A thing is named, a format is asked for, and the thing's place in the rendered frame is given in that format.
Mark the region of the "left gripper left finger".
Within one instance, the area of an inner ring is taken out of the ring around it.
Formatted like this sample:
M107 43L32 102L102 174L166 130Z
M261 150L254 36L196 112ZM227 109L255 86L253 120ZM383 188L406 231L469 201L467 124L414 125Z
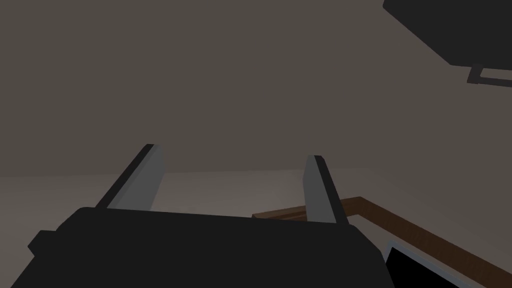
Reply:
M146 144L95 207L149 211L164 174L162 146Z

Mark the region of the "dark wall cabinet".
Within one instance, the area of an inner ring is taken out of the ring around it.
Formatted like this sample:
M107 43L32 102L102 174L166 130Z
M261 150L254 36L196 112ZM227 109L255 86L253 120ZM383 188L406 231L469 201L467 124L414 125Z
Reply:
M512 0L384 0L382 7L452 66L512 71Z

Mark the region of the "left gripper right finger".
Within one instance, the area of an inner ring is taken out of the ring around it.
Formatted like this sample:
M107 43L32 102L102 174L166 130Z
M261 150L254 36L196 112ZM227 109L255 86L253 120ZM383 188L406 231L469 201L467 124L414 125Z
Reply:
M302 185L308 222L349 223L327 163L322 156L307 157Z

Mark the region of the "black screen with grey frame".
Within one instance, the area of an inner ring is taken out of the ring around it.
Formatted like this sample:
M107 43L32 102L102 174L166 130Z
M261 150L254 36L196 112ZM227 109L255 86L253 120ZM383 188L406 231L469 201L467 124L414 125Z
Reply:
M383 253L395 288L485 288L469 277L396 240Z

